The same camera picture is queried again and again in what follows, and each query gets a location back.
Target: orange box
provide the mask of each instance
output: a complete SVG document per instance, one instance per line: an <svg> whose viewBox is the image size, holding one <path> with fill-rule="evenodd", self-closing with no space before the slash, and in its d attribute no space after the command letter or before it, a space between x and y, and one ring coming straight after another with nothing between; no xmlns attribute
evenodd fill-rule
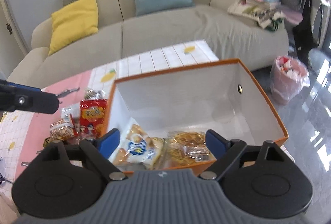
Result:
<svg viewBox="0 0 331 224"><path fill-rule="evenodd" d="M213 129L225 139L241 139L248 145L273 140L281 146L288 138L274 106L240 59L115 80L102 134L113 128L122 133L130 118L150 137L166 138L169 131L199 128ZM172 169L192 168L197 175L213 162Z"/></svg>

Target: pink trash can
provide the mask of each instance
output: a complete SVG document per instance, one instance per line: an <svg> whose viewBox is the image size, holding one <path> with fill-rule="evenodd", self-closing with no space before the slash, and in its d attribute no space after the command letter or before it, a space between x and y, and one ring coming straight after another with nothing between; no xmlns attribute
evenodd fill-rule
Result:
<svg viewBox="0 0 331 224"><path fill-rule="evenodd" d="M292 69L299 73L296 78L288 76L281 70L281 67L287 61L290 61ZM303 87L309 87L310 85L309 72L306 66L290 56L280 56L274 61L270 78L271 95L282 105L288 104L295 95L300 93Z"/></svg>

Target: gray ribbed gripper base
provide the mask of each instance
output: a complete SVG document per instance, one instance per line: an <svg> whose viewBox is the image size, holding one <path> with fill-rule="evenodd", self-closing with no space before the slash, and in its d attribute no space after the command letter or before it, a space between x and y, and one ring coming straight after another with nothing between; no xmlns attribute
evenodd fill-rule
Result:
<svg viewBox="0 0 331 224"><path fill-rule="evenodd" d="M137 171L111 182L100 199L77 215L61 219L21 216L15 224L304 224L304 214L264 219L240 210L215 181L193 175L191 169Z"/></svg>

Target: blue gripper pad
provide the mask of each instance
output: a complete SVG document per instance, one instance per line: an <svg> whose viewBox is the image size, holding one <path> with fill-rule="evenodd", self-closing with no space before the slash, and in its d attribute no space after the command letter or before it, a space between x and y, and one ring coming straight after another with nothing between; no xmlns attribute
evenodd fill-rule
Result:
<svg viewBox="0 0 331 224"><path fill-rule="evenodd" d="M112 129L99 139L96 139L95 146L97 150L106 159L109 159L110 155L120 144L120 131L118 129Z"/></svg>
<svg viewBox="0 0 331 224"><path fill-rule="evenodd" d="M216 159L220 159L230 148L230 141L224 139L213 130L206 132L206 146Z"/></svg>

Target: yellow pillow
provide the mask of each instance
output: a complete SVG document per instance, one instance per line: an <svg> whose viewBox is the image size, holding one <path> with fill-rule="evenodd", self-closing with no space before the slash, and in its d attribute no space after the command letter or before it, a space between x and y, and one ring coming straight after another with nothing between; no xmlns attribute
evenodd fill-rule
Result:
<svg viewBox="0 0 331 224"><path fill-rule="evenodd" d="M52 39L48 55L88 35L97 33L96 0L78 0L52 13Z"/></svg>

